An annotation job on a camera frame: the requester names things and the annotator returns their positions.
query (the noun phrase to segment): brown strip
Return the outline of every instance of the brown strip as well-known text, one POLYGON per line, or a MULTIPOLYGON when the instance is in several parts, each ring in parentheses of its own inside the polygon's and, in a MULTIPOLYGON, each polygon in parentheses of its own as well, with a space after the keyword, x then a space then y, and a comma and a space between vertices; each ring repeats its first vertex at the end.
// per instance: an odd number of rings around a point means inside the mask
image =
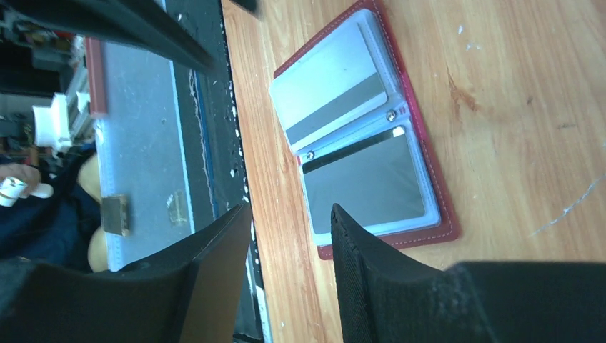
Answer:
POLYGON ((101 57, 101 42, 86 37, 86 68, 89 72, 89 88, 91 94, 90 111, 95 119, 107 115, 107 99, 105 95, 105 78, 103 59, 101 57))

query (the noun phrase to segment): metal rivet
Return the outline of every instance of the metal rivet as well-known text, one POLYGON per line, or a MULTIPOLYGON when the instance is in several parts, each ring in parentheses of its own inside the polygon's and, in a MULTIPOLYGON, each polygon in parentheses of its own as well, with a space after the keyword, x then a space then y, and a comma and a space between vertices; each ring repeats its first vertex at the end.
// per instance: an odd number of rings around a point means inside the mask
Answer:
POLYGON ((388 121, 394 121, 394 120, 396 120, 396 112, 395 111, 389 111, 389 112, 387 112, 387 120, 388 121))

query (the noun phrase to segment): wooden tabletop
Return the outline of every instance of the wooden tabletop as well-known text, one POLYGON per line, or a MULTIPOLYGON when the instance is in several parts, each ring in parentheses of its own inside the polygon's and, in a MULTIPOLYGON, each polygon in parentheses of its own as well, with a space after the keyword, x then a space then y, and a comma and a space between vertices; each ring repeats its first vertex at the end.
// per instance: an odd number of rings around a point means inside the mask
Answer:
MULTIPOLYGON (((273 71, 353 0, 223 1, 276 342, 342 341, 332 262, 311 240, 273 71)), ((606 2, 385 0, 460 217, 459 240, 404 252, 606 260, 606 2)))

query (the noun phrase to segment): red leather wallet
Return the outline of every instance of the red leather wallet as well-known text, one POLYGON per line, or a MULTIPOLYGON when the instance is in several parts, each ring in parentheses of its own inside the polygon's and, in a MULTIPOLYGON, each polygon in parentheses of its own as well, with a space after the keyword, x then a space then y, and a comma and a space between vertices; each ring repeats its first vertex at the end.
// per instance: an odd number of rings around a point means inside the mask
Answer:
MULTIPOLYGON (((389 25, 387 12, 385 11, 385 7, 381 1, 360 0, 353 6, 349 7, 348 10, 343 12, 335 20, 331 21, 326 27, 323 28, 323 30, 316 34, 290 59, 281 65, 274 72, 274 78, 277 78, 280 74, 282 74, 324 37, 335 30, 345 19, 349 18, 353 13, 359 11, 360 9, 369 9, 372 11, 381 24, 385 43, 389 50, 389 54, 392 57, 397 73, 399 74, 399 80, 402 83, 404 95, 406 96, 406 100, 410 108, 414 131, 419 139, 425 164, 427 165, 429 176, 432 180, 432 185, 439 203, 440 217, 442 218, 442 221, 436 227, 388 234, 379 236, 379 238, 397 249, 455 240, 461 234, 459 220, 455 214, 455 209, 450 198, 450 193, 448 192, 446 181, 442 175, 442 170, 439 167, 437 156, 434 152, 431 141, 429 140, 429 134, 427 133, 427 128, 423 122, 423 117, 421 115, 421 111, 419 110, 419 104, 414 97, 414 92, 412 90, 410 78, 408 77, 404 67, 402 55, 397 48, 395 36, 391 30, 391 26, 389 25)), ((332 245, 318 247, 318 255, 321 259, 332 259, 332 245)))

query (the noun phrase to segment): wallet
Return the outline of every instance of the wallet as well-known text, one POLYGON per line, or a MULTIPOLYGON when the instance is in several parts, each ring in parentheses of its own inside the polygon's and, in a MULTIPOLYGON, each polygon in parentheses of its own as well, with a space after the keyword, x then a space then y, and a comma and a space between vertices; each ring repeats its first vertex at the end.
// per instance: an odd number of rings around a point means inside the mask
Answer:
POLYGON ((358 1, 274 73, 269 87, 321 258, 340 204, 396 248, 460 235, 382 4, 358 1))

